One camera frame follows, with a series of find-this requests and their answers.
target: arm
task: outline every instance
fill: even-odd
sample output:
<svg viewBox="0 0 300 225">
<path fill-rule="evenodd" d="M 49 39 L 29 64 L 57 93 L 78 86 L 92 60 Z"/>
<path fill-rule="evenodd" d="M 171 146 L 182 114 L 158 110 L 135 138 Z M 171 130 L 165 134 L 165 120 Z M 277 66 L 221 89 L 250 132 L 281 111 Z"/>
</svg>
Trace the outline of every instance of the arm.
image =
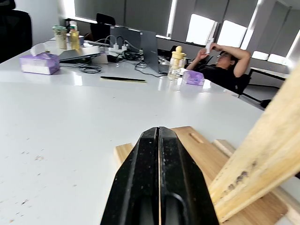
<svg viewBox="0 0 300 225">
<path fill-rule="evenodd" d="M 236 77 L 242 76 L 248 68 L 251 54 L 248 51 L 242 50 L 240 48 L 217 45 L 216 43 L 211 44 L 211 49 L 215 49 L 216 51 L 225 51 L 234 57 L 236 57 L 239 61 L 234 68 L 234 75 Z"/>
<path fill-rule="evenodd" d="M 198 62 L 205 59 L 206 56 L 208 56 L 208 54 L 206 54 L 206 49 L 205 48 L 201 49 L 198 52 L 196 58 L 191 62 L 191 64 L 189 64 L 189 66 L 187 67 L 187 70 L 193 70 L 197 66 Z"/>
</svg>

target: yellow bottle cap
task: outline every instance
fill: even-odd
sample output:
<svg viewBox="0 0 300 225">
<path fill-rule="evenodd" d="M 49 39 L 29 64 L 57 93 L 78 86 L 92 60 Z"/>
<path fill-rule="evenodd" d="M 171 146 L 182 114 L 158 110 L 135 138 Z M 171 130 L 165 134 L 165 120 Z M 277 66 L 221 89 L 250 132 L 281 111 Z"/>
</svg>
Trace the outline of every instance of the yellow bottle cap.
<svg viewBox="0 0 300 225">
<path fill-rule="evenodd" d="M 186 55 L 185 53 L 182 53 L 182 47 L 181 46 L 178 46 L 176 48 L 176 51 L 172 52 L 172 58 L 175 58 L 175 59 L 178 59 L 178 60 L 183 59 L 183 57 L 185 55 Z"/>
</svg>

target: laptop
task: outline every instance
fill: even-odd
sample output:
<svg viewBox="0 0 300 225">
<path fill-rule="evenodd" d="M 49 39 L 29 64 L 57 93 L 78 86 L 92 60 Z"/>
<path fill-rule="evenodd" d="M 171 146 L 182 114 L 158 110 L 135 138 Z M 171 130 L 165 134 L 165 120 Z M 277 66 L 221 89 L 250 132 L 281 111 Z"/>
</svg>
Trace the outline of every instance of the laptop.
<svg viewBox="0 0 300 225">
<path fill-rule="evenodd" d="M 168 74 L 169 66 L 158 62 L 158 41 L 156 33 L 141 31 L 141 47 L 144 52 L 144 61 L 148 66 L 159 74 Z"/>
<path fill-rule="evenodd" d="M 130 44 L 132 44 L 134 47 L 130 47 L 130 50 L 138 53 L 139 49 L 141 48 L 141 32 L 139 30 L 133 30 L 126 27 L 115 27 L 111 26 L 111 35 L 114 35 L 117 38 L 117 43 L 119 46 L 119 49 L 122 48 L 123 42 L 126 40 Z M 115 44 L 115 38 L 110 38 L 111 45 Z"/>
<path fill-rule="evenodd" d="M 69 60 L 84 59 L 91 56 L 100 55 L 100 49 L 98 46 L 66 50 L 59 55 L 60 62 L 65 62 Z"/>
</svg>

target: black pen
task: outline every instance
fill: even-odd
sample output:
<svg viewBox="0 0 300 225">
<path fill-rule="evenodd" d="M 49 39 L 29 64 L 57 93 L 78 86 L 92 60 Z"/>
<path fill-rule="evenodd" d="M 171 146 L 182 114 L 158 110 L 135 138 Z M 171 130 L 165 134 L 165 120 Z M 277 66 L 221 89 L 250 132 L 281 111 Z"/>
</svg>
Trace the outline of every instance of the black pen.
<svg viewBox="0 0 300 225">
<path fill-rule="evenodd" d="M 126 82 L 140 82 L 147 83 L 145 80 L 133 79 L 133 78 L 124 78 L 124 77 L 115 77 L 115 76 L 101 76 L 101 79 L 113 80 L 113 81 L 126 81 Z"/>
</svg>

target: tissue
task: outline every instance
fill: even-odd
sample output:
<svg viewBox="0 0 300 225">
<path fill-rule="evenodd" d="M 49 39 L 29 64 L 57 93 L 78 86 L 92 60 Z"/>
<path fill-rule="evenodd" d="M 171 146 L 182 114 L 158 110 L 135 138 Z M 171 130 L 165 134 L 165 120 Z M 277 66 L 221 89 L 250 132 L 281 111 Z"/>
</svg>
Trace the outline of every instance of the tissue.
<svg viewBox="0 0 300 225">
<path fill-rule="evenodd" d="M 187 70 L 183 74 L 183 82 L 191 85 L 203 86 L 204 84 L 204 75 L 193 70 Z"/>
<path fill-rule="evenodd" d="M 58 55 L 46 53 L 43 44 L 32 47 L 30 55 L 20 58 L 20 64 L 25 73 L 52 75 L 60 69 Z"/>
</svg>

